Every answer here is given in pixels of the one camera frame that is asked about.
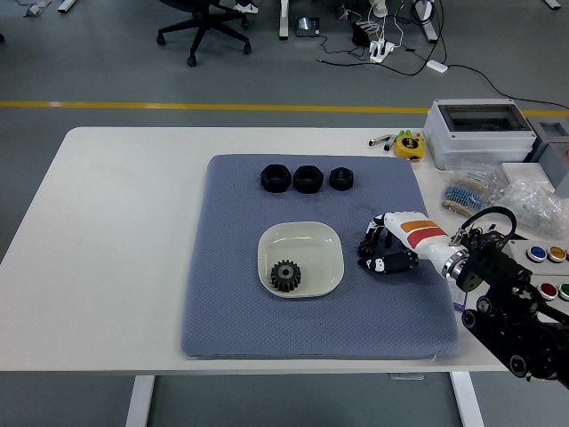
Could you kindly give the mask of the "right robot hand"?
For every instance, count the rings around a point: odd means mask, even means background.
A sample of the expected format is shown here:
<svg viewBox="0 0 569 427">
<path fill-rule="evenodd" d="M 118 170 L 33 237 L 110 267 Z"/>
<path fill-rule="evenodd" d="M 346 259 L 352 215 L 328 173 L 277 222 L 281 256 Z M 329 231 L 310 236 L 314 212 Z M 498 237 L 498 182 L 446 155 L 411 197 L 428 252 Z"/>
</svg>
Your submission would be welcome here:
<svg viewBox="0 0 569 427">
<path fill-rule="evenodd" d="M 385 247 L 394 239 L 403 249 L 378 256 L 380 237 Z M 368 270 L 391 274 L 415 269 L 420 260 L 428 260 L 443 278 L 457 278 L 468 258 L 467 249 L 454 244 L 432 220 L 420 212 L 383 213 L 374 217 L 357 249 L 358 264 Z"/>
</svg>

